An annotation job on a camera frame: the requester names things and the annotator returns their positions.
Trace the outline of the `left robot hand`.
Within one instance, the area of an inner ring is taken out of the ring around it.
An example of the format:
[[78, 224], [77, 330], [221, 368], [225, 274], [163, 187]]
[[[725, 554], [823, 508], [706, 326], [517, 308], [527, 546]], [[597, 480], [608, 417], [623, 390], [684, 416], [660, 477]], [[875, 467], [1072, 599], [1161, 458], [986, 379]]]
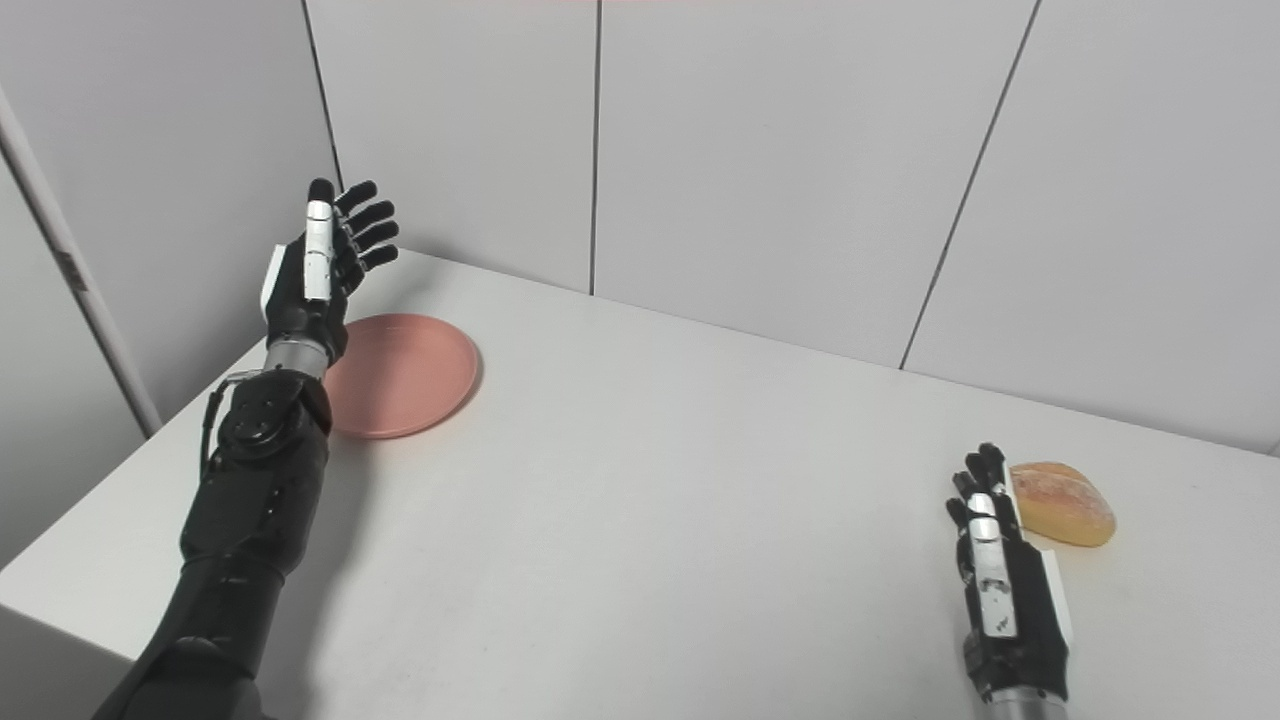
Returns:
[[302, 234], [273, 250], [262, 284], [268, 368], [321, 377], [344, 355], [349, 297], [399, 256], [399, 233], [396, 205], [374, 181], [342, 192], [329, 179], [312, 181]]

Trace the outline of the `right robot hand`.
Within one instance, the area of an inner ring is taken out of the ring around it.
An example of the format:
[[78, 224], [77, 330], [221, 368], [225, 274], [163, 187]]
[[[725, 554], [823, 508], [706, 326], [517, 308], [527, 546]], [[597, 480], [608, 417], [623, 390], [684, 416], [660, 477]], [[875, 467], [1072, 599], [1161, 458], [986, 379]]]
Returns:
[[984, 716], [1065, 719], [1071, 624], [1057, 560], [1024, 537], [996, 445], [969, 452], [952, 483], [946, 510], [970, 623], [963, 659]]

